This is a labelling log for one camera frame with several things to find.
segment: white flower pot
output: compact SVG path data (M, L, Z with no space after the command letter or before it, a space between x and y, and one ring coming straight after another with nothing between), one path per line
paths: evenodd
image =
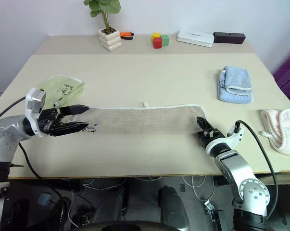
M104 48L108 49L109 51L112 51L121 46L119 31L115 31L107 35L104 34L102 30L99 30L99 40Z

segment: white box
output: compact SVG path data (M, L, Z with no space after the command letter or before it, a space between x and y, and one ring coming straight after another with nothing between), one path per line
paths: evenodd
M211 47L214 42L214 35L200 32L179 31L177 34L177 41Z

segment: white wall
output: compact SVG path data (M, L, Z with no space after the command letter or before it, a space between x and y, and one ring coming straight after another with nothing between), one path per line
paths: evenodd
M243 32L274 72L290 54L290 0L120 0L111 24L151 34L180 29ZM45 35L91 35L102 28L82 0L0 0L0 91Z

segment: orange scissors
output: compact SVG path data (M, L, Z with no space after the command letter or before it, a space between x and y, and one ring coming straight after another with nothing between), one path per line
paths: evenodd
M120 32L120 38L125 40L132 40L134 33L133 32Z

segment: potted plant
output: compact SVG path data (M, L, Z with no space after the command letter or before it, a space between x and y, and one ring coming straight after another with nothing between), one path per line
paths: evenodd
M90 16L96 17L98 14L101 16L105 29L99 30L99 39L101 45L112 51L121 46L119 31L110 27L108 14L120 12L119 0L84 0L84 4L91 9Z

